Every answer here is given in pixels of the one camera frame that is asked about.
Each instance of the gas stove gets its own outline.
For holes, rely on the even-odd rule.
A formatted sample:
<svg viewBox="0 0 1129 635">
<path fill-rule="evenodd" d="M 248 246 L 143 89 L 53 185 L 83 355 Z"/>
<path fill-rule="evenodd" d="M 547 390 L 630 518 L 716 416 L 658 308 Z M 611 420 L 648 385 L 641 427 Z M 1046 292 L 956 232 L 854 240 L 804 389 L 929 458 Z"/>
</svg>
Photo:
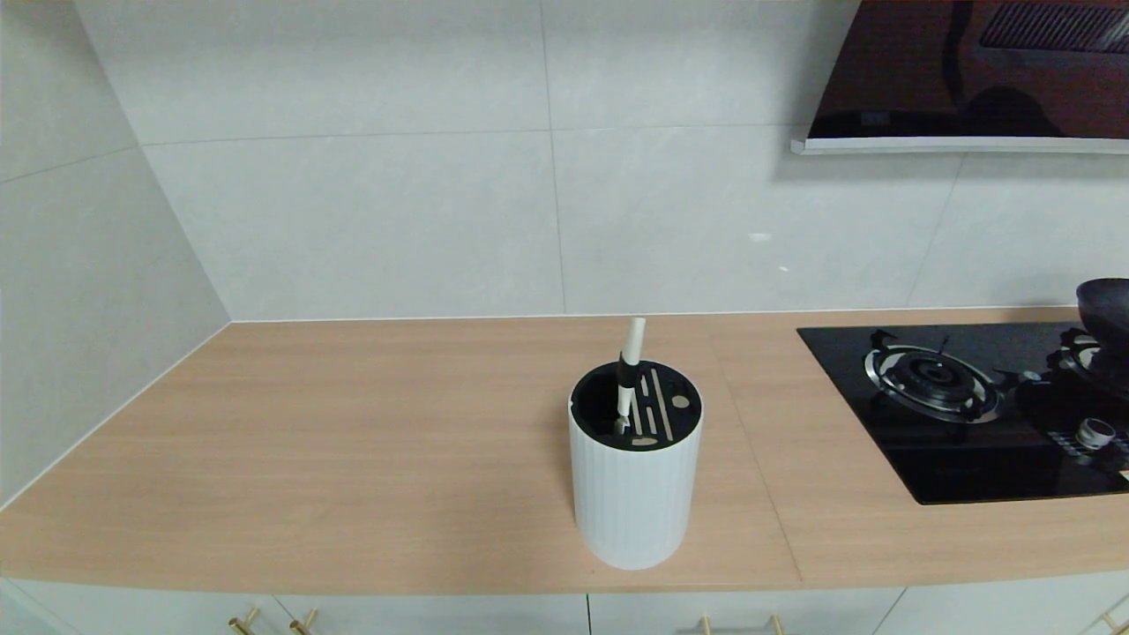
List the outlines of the gas stove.
<svg viewBox="0 0 1129 635">
<path fill-rule="evenodd" d="M 918 503 L 1129 492 L 1129 360 L 1078 324 L 799 334 Z"/>
</svg>

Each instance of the stove knob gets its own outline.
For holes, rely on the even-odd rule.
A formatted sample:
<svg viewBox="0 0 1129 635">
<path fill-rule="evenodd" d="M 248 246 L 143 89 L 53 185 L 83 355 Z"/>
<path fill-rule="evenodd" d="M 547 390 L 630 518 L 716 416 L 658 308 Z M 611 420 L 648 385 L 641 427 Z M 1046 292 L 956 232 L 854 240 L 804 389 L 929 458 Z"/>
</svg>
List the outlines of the stove knob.
<svg viewBox="0 0 1129 635">
<path fill-rule="evenodd" d="M 1094 417 L 1086 417 L 1083 419 L 1082 425 L 1078 426 L 1078 434 L 1075 435 L 1075 440 L 1087 450 L 1101 450 L 1109 445 L 1117 434 L 1118 432 L 1113 429 L 1113 426 L 1105 421 Z"/>
</svg>

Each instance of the black knife block top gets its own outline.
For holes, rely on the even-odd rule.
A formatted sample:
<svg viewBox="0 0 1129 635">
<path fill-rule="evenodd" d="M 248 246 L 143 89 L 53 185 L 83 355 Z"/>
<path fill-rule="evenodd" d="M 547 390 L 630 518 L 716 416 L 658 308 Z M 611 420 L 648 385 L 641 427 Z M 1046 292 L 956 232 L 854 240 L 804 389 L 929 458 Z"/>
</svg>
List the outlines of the black knife block top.
<svg viewBox="0 0 1129 635">
<path fill-rule="evenodd" d="M 654 452 L 675 445 L 701 425 L 702 401 L 693 382 L 669 366 L 644 359 L 639 362 L 639 383 L 634 389 L 638 411 L 632 403 L 628 434 L 615 434 L 615 420 L 619 418 L 615 411 L 616 366 L 616 362 L 611 362 L 593 368 L 572 389 L 572 418 L 585 434 L 616 450 Z M 669 421 L 671 437 L 666 436 L 663 425 L 664 409 Z M 654 434 L 650 429 L 651 417 L 655 420 Z M 642 430 L 641 435 L 636 434 L 637 421 L 638 428 Z M 654 442 L 641 443 L 642 440 Z"/>
</svg>

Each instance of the wooden countertop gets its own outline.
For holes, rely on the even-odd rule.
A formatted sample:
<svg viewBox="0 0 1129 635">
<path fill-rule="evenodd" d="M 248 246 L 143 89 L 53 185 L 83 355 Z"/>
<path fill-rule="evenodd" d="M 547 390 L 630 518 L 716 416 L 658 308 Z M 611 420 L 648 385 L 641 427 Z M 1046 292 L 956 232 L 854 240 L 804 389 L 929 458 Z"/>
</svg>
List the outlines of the wooden countertop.
<svg viewBox="0 0 1129 635">
<path fill-rule="evenodd" d="M 603 565 L 564 402 L 619 318 L 233 324 L 0 513 L 2 573 L 296 594 L 911 585 L 1129 568 L 1129 497 L 924 507 L 795 329 L 1073 310 L 654 318 L 707 405 L 690 530 Z"/>
</svg>

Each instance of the black handle band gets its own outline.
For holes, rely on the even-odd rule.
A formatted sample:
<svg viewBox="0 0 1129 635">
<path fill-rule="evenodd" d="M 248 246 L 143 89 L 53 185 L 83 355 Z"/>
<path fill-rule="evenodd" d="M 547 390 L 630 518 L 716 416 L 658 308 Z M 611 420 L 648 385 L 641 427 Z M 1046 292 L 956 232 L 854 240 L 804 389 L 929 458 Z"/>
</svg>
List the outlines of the black handle band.
<svg viewBox="0 0 1129 635">
<path fill-rule="evenodd" d="M 639 385 L 639 364 L 628 364 L 623 359 L 622 353 L 620 354 L 620 363 L 615 366 L 615 383 L 620 384 L 620 388 L 631 390 Z"/>
</svg>

